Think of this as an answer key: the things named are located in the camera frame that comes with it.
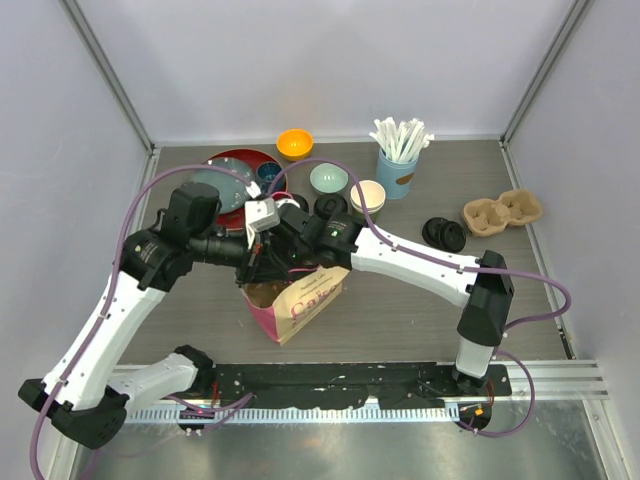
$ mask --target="black lid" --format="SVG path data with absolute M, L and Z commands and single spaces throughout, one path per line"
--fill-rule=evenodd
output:
M 427 223 L 422 227 L 422 238 L 427 245 L 433 248 L 442 249 L 438 233 L 440 232 L 440 227 L 448 221 L 449 220 L 442 217 L 433 217 L 427 220 Z
M 323 220 L 329 220 L 334 213 L 347 213 L 348 211 L 349 204 L 347 200 L 338 193 L 325 193 L 318 197 L 313 205 L 313 213 Z
M 449 253 L 458 253 L 467 244 L 462 225 L 442 217 L 433 217 L 424 224 L 422 238 L 430 247 Z
M 297 193 L 292 193 L 291 196 L 296 202 L 298 202 L 298 205 L 300 205 L 300 209 L 303 212 L 309 213 L 309 202 L 307 202 L 306 198 L 302 195 L 298 195 Z
M 467 244 L 467 234 L 457 222 L 447 222 L 440 227 L 438 239 L 442 249 L 450 253 L 460 252 Z

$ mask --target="dark blue bowl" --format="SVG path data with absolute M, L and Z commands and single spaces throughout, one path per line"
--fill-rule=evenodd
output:
M 258 184 L 260 185 L 260 190 L 266 193 L 267 190 L 269 190 L 269 187 L 271 186 L 271 182 L 273 182 L 274 178 L 276 178 L 276 176 L 281 171 L 282 171 L 282 167 L 280 166 L 280 164 L 276 162 L 266 162 L 260 165 L 258 167 L 258 170 L 256 170 L 256 177 L 258 180 Z M 278 181 L 278 184 L 276 185 L 274 192 L 283 190 L 285 185 L 286 185 L 286 179 L 284 178 L 284 175 L 283 175 L 282 178 Z

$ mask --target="pulp cup holder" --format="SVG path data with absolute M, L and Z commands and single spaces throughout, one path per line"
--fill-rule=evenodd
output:
M 509 190 L 498 200 L 481 198 L 464 206 L 464 221 L 478 237 L 488 237 L 502 232 L 507 225 L 522 226 L 535 222 L 542 216 L 542 206 L 528 190 Z

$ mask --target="gray tabletop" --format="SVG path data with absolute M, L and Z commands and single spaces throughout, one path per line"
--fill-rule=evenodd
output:
M 164 148 L 158 172 L 188 163 L 201 163 L 232 147 Z M 275 146 L 254 147 L 278 155 Z M 345 162 L 360 179 L 375 178 L 374 143 L 318 144 L 314 157 Z M 312 205 L 317 197 L 309 183 L 312 166 L 289 175 L 290 191 Z M 169 194 L 188 175 L 176 176 L 150 195 L 145 226 L 165 207 Z M 512 188 L 498 142 L 433 142 L 421 154 L 411 191 L 401 200 L 387 201 L 377 223 L 385 230 L 423 243 L 426 220 L 443 216 L 461 220 L 465 203 L 497 198 Z M 527 233 L 509 228 L 489 238 L 469 235 L 463 254 L 481 256 L 485 250 L 504 255 L 507 265 L 537 271 Z M 542 284 L 514 279 L 516 294 L 510 319 L 549 311 Z M 458 348 L 456 325 L 461 310 L 417 287 L 377 274 L 351 272 L 345 291 L 285 346 L 272 342 L 253 320 L 234 285 L 230 268 L 195 265 L 152 312 L 130 343 L 121 363 L 149 364 L 176 346 L 189 343 L 217 362 L 348 362 L 451 361 Z M 523 359 L 565 358 L 554 322 L 524 325 L 503 343 Z

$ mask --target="red plate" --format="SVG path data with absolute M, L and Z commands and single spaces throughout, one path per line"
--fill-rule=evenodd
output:
M 238 160 L 242 160 L 244 163 L 249 165 L 251 169 L 256 172 L 258 167 L 266 162 L 278 162 L 271 155 L 267 155 L 264 152 L 260 152 L 258 150 L 252 150 L 250 148 L 237 148 L 235 150 L 227 150 L 226 152 L 221 152 L 217 155 L 214 155 L 212 158 L 220 158 L 220 157 L 232 157 L 237 158 Z M 282 190 L 283 192 L 287 191 L 288 188 L 288 180 L 285 174 L 285 186 Z M 243 232 L 244 231 L 244 208 L 239 208 L 238 210 L 234 210 L 233 212 L 225 213 L 224 215 L 220 215 L 218 217 L 218 225 L 227 228 L 228 232 Z

